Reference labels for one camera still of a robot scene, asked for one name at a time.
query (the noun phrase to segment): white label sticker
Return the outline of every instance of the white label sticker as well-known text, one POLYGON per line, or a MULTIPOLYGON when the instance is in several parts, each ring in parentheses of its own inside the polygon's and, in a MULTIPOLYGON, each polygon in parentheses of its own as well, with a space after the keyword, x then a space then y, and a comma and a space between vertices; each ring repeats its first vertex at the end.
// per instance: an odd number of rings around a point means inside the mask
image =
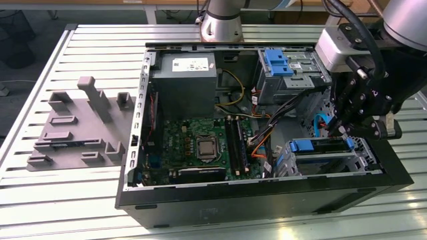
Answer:
POLYGON ((277 154, 281 152, 281 147, 279 145, 275 146, 273 152, 277 154))
POLYGON ((272 172, 272 166, 269 165, 269 163, 267 161, 264 161, 264 169, 267 170, 267 172, 272 172))
POLYGON ((174 58, 172 72, 209 71, 208 58, 174 58))
POLYGON ((291 69, 300 69, 301 65, 299 63, 291 63, 289 67, 291 67, 291 69))
POLYGON ((252 104, 253 105, 259 104, 259 98, 256 96, 252 96, 252 104))

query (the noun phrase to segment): blue plastic clip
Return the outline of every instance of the blue plastic clip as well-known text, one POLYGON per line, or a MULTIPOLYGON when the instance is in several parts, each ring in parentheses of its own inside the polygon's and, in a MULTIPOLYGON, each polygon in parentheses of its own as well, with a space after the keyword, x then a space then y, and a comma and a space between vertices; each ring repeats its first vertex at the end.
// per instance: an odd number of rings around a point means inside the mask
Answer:
POLYGON ((353 149, 355 149, 353 140, 352 140, 349 137, 347 137, 347 138, 345 138, 345 142, 347 142, 348 148, 349 148, 351 150, 353 150, 353 149))
POLYGON ((319 132, 319 128, 317 128, 317 122, 320 120, 320 118, 323 119, 323 121, 325 122, 325 124, 329 123, 332 117, 325 115, 324 113, 319 113, 313 116, 313 136, 317 138, 320 136, 320 132, 319 132))
POLYGON ((295 145, 295 142, 289 142, 288 143, 288 145, 289 145, 289 147, 291 147, 291 152, 296 152, 299 149, 297 149, 297 147, 296 147, 296 145, 295 145))
POLYGON ((307 151, 315 150, 312 141, 308 140, 308 139, 295 140, 293 143, 296 144, 296 147, 297 147, 297 150, 299 150, 299 151, 307 152, 307 151))
POLYGON ((272 76, 293 76, 293 70, 288 66, 288 57, 279 49, 265 49, 265 63, 271 69, 272 76))

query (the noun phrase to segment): yellow wire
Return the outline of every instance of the yellow wire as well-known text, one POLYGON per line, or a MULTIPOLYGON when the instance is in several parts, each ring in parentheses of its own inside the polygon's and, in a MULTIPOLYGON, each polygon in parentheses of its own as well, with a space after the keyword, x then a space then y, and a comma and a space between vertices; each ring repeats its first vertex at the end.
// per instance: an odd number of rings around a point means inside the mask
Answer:
POLYGON ((245 88, 243 87, 243 83, 241 83, 240 79, 236 77, 236 75, 232 74, 231 71, 228 71, 227 69, 223 69, 221 71, 227 72, 233 77, 233 79, 239 82, 240 88, 241 88, 241 94, 240 94, 240 97, 239 97, 239 99, 236 101, 216 104, 216 106, 229 106, 229 105, 233 105, 233 104, 236 104, 236 103, 239 103, 241 101, 243 96, 245 94, 245 88))

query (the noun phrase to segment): wooden table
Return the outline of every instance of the wooden table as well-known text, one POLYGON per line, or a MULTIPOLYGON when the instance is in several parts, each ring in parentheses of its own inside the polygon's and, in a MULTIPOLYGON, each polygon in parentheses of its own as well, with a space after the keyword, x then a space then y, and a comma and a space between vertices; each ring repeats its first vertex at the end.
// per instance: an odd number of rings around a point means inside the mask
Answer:
MULTIPOLYGON (((341 0, 348 6, 353 0, 341 0)), ((0 0, 0 9, 9 10, 142 10, 148 24, 157 24, 157 10, 196 10, 196 0, 0 0)), ((303 0, 305 12, 324 12, 321 0, 303 0)), ((299 11, 300 1, 277 11, 299 11)), ((327 25, 335 25, 339 18, 329 17, 327 25)))

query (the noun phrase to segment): aluminum slat table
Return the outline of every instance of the aluminum slat table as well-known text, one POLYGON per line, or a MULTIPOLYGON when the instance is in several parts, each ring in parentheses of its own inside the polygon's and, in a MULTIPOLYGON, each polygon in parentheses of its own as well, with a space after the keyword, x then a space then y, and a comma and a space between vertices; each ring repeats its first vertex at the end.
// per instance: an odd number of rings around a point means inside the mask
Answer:
MULTIPOLYGON (((247 42, 315 42, 321 29, 245 25, 243 34, 247 42)), ((197 32, 193 25, 80 25, 64 31, 0 149, 0 239, 427 239, 427 101, 420 93, 396 115, 403 137, 389 141, 415 184, 337 214, 144 229, 114 209, 118 166, 25 170, 52 91, 84 98, 77 78, 89 75, 106 97, 134 96, 145 42, 199 42, 197 32)))

